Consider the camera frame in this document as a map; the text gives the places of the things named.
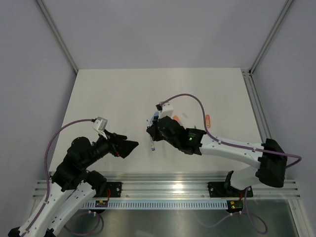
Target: gray floor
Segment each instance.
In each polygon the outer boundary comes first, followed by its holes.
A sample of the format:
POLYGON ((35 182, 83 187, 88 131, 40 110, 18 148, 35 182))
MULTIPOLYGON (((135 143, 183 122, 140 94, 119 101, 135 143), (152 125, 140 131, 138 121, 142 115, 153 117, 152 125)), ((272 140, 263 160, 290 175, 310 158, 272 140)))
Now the gray floor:
MULTIPOLYGON (((298 237, 285 201, 249 201, 249 209, 268 224, 268 237, 298 237)), ((104 228, 95 237, 259 237, 245 215, 233 216, 215 228, 206 228, 227 215, 223 210, 109 210, 102 214, 104 228)), ((92 215, 73 218, 68 227, 76 232, 91 230, 92 215)), ((256 221, 258 227, 263 225, 256 221)), ((72 237, 62 230, 59 237, 72 237)))

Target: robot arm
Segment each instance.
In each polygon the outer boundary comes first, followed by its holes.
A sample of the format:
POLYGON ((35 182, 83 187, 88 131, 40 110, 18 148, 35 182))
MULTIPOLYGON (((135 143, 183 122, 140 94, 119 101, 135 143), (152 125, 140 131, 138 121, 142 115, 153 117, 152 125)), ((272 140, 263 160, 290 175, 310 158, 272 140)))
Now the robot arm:
POLYGON ((188 155, 221 156, 249 165, 246 169, 229 172, 226 178, 227 193, 230 189, 232 194, 238 195, 239 191, 258 183, 283 187, 287 157, 264 152, 283 153, 276 141, 267 139, 265 144, 260 144, 233 141, 217 136, 213 139, 204 130, 185 128, 172 119, 173 107, 170 103, 157 105, 157 109, 150 121, 150 127, 147 128, 153 141, 165 140, 188 155))
POLYGON ((86 200, 105 191, 106 178, 86 169, 108 153, 125 158, 138 146, 126 136, 105 130, 106 123, 101 117, 94 121, 93 129, 99 133, 96 142, 78 137, 71 143, 51 178, 48 193, 27 222, 12 229, 9 237, 55 237, 86 200))

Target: orange object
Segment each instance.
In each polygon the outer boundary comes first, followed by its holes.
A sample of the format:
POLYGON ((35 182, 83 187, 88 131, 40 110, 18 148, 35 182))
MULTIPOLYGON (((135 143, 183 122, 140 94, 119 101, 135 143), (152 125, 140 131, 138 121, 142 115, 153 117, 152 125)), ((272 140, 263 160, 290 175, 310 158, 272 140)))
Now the orange object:
POLYGON ((209 117, 209 115, 205 116, 205 120, 206 120, 206 127, 211 128, 211 118, 209 117))
POLYGON ((178 116, 173 116, 173 119, 176 120, 177 122, 180 122, 178 116))

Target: gray wall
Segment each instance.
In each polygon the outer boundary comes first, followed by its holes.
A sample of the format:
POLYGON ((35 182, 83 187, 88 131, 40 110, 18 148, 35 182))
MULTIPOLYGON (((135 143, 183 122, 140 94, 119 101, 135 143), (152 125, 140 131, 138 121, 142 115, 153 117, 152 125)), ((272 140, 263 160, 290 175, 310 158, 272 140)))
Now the gray wall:
POLYGON ((316 218, 316 1, 297 0, 255 72, 276 139, 303 161, 297 180, 310 222, 316 218))
POLYGON ((44 0, 81 69, 241 67, 285 0, 44 0))
POLYGON ((22 224, 75 74, 32 0, 0 1, 0 233, 22 224))

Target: white table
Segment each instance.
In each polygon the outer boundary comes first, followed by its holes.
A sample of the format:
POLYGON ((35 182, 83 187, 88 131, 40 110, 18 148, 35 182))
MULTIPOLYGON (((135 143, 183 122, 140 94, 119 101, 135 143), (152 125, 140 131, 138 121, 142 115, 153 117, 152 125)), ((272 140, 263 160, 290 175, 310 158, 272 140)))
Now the white table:
MULTIPOLYGON (((211 117, 211 133, 239 141, 260 142, 260 135, 239 68, 80 70, 63 125, 77 119, 108 119, 107 130, 126 135, 139 146, 125 159, 107 155, 89 170, 107 174, 194 174, 239 170, 246 164, 215 156, 186 155, 164 141, 151 151, 146 119, 160 101, 179 93, 199 98, 211 117)), ((171 101, 174 115, 203 129, 198 103, 190 97, 171 101)), ((96 141, 92 123, 72 125, 57 142, 49 171, 63 160, 71 142, 85 136, 96 141)))

